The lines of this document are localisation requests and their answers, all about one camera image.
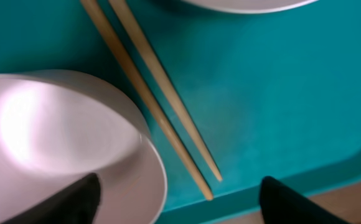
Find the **pink shallow bowl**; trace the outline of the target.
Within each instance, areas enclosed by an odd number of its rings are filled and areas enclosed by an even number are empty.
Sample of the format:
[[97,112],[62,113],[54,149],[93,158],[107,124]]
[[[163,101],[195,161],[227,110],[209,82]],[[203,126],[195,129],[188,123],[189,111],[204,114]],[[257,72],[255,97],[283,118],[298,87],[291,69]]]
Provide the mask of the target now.
[[73,70],[0,74],[0,223],[95,174],[93,223],[154,223],[167,175],[121,90]]

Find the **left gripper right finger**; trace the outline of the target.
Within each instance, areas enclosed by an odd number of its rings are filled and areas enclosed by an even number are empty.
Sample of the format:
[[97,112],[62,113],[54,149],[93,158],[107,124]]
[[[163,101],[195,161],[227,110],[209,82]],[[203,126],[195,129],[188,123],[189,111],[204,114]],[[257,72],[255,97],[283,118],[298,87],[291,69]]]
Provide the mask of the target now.
[[265,224],[348,224],[270,176],[261,182],[259,204]]

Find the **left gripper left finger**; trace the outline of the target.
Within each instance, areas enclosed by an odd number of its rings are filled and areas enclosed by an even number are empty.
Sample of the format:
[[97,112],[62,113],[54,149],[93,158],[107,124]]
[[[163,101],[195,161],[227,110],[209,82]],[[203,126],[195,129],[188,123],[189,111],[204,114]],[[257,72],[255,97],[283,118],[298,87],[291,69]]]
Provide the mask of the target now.
[[100,180],[91,173],[3,224],[92,224],[100,200]]

